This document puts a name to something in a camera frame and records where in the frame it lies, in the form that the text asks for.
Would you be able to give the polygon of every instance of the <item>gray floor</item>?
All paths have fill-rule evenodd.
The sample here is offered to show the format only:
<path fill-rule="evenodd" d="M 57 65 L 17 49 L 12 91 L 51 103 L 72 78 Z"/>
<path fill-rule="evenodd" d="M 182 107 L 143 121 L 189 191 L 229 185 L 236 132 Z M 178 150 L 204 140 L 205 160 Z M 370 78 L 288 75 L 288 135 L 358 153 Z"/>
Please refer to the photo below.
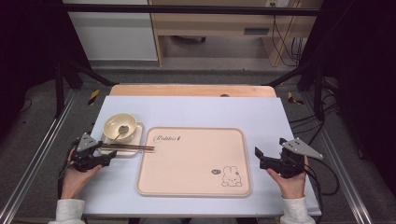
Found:
<path fill-rule="evenodd" d="M 271 67 L 260 39 L 254 37 L 210 37 L 205 43 L 195 40 L 171 38 L 162 67 L 153 63 L 95 62 L 95 70 L 113 81 L 122 83 L 195 83 L 195 84 L 247 84 L 261 85 L 286 74 L 293 67 L 280 64 Z M 64 159 L 68 144 L 82 133 L 92 129 L 104 97 L 110 88 L 82 75 L 85 83 L 76 93 L 76 100 L 64 120 L 63 127 L 50 143 L 49 152 L 40 164 L 31 187 L 23 197 L 16 214 L 18 221 L 46 223 L 54 217 L 56 206 L 56 176 Z M 293 78 L 276 87 L 276 94 L 282 99 L 289 120 L 311 115 L 312 91 L 298 92 Z M 100 94 L 94 105 L 87 105 L 93 90 Z M 288 93 L 304 105 L 290 103 Z M 55 114 L 54 83 L 49 81 L 30 89 L 26 97 L 32 100 L 31 106 L 15 121 L 8 137 L 0 143 L 0 205 L 4 206 L 13 190 L 18 186 L 29 162 L 40 148 Z M 329 96 L 325 107 L 335 103 Z M 379 177 L 370 161 L 361 160 L 358 150 L 350 137 L 347 126 L 337 110 L 327 111 L 326 122 L 312 147 L 323 153 L 326 163 L 329 149 L 334 150 L 343 164 L 342 170 L 348 174 L 352 187 L 361 199 L 373 223 L 396 223 L 396 200 Z M 314 121 L 299 127 L 290 127 L 295 137 L 308 142 L 314 135 Z M 318 175 L 323 192 L 335 187 L 332 174 L 319 163 L 311 165 Z M 349 189 L 343 187 L 333 196 L 323 196 L 324 209 L 322 223 L 362 223 L 354 214 L 354 204 L 346 195 Z M 90 223 L 125 223 L 124 219 L 91 220 Z M 274 218 L 261 218 L 261 223 L 276 223 Z"/>

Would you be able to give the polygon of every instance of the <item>tray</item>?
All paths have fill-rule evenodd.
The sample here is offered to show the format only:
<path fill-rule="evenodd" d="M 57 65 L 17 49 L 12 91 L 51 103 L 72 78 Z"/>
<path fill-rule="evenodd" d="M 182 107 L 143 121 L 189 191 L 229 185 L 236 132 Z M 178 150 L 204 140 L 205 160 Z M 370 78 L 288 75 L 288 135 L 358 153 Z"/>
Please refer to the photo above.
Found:
<path fill-rule="evenodd" d="M 243 133 L 234 128 L 156 127 L 148 131 L 136 183 L 142 195 L 247 196 L 250 171 Z"/>
<path fill-rule="evenodd" d="M 140 140 L 142 139 L 142 134 L 143 134 L 143 123 L 142 122 L 137 122 L 136 123 L 136 131 L 134 133 L 134 137 L 131 139 L 131 141 L 129 142 L 122 142 L 121 144 L 124 145 L 136 145 L 139 146 L 140 145 Z M 110 139 L 108 139 L 107 137 L 105 137 L 104 134 L 102 134 L 102 138 L 101 141 L 103 141 L 103 143 L 107 143 L 107 144 L 112 144 L 114 143 L 113 141 L 111 141 Z M 106 149 L 105 147 L 100 147 L 98 148 L 99 153 L 101 153 L 102 155 L 107 155 L 108 153 L 114 151 L 114 148 L 111 149 Z M 116 157 L 132 157 L 134 154 L 137 153 L 138 150 L 131 150 L 131 151 L 118 151 L 117 152 L 117 156 Z"/>

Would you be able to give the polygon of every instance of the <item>spoon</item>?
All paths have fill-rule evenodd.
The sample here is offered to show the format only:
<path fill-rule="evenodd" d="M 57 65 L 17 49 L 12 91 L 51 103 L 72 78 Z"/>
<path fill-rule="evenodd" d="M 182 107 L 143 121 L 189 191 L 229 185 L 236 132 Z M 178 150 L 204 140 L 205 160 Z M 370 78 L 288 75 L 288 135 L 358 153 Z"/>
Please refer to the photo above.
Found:
<path fill-rule="evenodd" d="M 122 133 L 128 133 L 128 131 L 129 131 L 129 127 L 127 125 L 121 125 L 119 127 L 119 135 L 117 135 L 117 137 L 113 141 L 116 141 L 117 138 L 119 138 Z"/>

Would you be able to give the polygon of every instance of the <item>hand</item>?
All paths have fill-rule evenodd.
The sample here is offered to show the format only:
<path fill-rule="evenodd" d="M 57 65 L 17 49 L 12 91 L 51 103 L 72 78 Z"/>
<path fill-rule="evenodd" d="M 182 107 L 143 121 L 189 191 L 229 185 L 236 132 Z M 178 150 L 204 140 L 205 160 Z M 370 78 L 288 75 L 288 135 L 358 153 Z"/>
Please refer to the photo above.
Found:
<path fill-rule="evenodd" d="M 305 165 L 308 165 L 308 158 L 305 156 Z M 279 185 L 282 197 L 284 199 L 299 199 L 304 197 L 304 187 L 305 187 L 305 172 L 294 176 L 289 179 L 285 179 L 280 176 L 273 169 L 267 169 L 268 175 L 270 175 L 275 182 Z"/>
<path fill-rule="evenodd" d="M 69 154 L 69 161 L 74 149 Z M 84 188 L 88 181 L 102 169 L 102 165 L 97 165 L 87 172 L 80 172 L 73 167 L 69 167 L 64 175 L 61 199 L 76 199 L 79 192 Z"/>

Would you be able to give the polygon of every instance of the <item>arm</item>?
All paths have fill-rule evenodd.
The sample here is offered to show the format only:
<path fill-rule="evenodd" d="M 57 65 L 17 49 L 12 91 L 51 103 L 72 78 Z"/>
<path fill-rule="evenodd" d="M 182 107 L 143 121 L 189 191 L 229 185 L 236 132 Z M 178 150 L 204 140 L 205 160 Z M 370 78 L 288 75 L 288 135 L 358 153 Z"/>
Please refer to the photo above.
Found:
<path fill-rule="evenodd" d="M 56 207 L 56 219 L 49 222 L 49 224 L 85 224 L 81 220 L 85 202 L 77 199 L 77 197 L 91 177 L 97 174 L 101 168 L 102 165 L 97 165 L 85 173 L 77 171 L 73 167 L 66 170 L 61 200 L 58 201 Z"/>
<path fill-rule="evenodd" d="M 305 157 L 305 164 L 308 164 L 307 157 Z M 285 179 L 272 169 L 267 169 L 267 173 L 279 185 L 282 194 L 284 216 L 280 218 L 280 223 L 314 224 L 315 220 L 308 215 L 305 204 L 304 187 L 306 174 L 301 173 Z"/>

